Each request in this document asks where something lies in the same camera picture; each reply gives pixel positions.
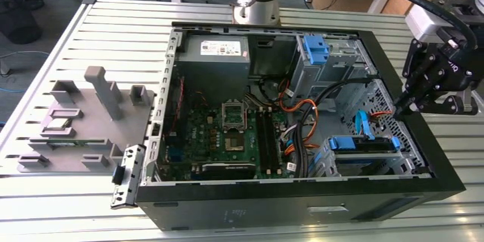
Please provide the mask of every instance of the white label on power supply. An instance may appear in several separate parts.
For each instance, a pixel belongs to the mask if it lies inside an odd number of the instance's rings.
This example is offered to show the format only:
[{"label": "white label on power supply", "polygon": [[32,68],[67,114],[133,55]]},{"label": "white label on power supply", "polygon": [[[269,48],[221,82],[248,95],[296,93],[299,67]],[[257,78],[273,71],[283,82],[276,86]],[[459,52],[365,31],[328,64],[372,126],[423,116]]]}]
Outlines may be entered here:
[{"label": "white label on power supply", "polygon": [[237,41],[203,41],[200,55],[241,56],[240,42]]},{"label": "white label on power supply", "polygon": [[285,89],[285,94],[289,96],[289,97],[292,97],[293,95],[295,95],[295,92],[292,92],[289,89]]},{"label": "white label on power supply", "polygon": [[296,171],[296,164],[293,164],[293,163],[288,163],[288,171]]}]

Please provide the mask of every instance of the red wire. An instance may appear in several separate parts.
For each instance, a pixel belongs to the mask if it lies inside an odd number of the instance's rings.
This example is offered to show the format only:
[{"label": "red wire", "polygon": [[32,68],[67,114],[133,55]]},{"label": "red wire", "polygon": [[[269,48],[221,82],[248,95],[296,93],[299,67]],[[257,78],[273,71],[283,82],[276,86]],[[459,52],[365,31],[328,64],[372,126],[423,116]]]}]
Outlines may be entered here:
[{"label": "red wire", "polygon": [[391,113],[392,113],[392,111],[381,111],[381,112],[372,113],[369,116],[376,117],[376,116],[381,116],[383,114],[391,114]]}]

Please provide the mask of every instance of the floor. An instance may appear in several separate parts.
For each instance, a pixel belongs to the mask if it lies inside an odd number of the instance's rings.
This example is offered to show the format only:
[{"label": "floor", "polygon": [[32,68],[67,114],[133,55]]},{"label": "floor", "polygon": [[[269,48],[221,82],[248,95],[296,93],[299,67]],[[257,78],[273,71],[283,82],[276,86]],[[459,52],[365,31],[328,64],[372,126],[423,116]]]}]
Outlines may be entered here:
[{"label": "floor", "polygon": [[[0,34],[0,56],[17,51],[51,52],[69,20],[83,0],[44,0],[45,6],[33,11],[37,24],[43,29],[43,37],[28,45],[15,45]],[[235,0],[184,0],[191,3],[229,4]],[[280,0],[281,7],[305,9],[303,0]],[[37,74],[47,56],[39,53],[23,53],[3,59],[12,69],[11,76],[0,77],[0,88],[8,90],[25,90]],[[21,99],[21,92],[0,91],[0,127],[12,114],[12,111]]]}]

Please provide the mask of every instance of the side panel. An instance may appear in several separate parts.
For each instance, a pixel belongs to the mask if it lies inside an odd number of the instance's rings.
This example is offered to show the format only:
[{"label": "side panel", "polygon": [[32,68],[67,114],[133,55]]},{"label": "side panel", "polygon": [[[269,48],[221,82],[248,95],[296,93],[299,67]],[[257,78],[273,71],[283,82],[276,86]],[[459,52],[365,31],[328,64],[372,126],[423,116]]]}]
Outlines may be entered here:
[{"label": "side panel", "polygon": [[424,202],[427,196],[360,194],[141,202],[139,205],[161,230],[203,230],[383,220]]}]

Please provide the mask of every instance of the motherboard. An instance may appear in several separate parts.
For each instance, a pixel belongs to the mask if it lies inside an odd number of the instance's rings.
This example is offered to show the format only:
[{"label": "motherboard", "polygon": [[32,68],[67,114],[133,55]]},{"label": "motherboard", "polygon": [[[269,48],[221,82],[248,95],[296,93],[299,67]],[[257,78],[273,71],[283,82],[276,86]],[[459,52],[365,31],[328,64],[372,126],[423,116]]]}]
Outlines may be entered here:
[{"label": "motherboard", "polygon": [[237,108],[236,103],[189,110],[184,141],[167,147],[163,180],[289,177],[281,168],[279,143],[285,113],[247,109],[247,104]]}]

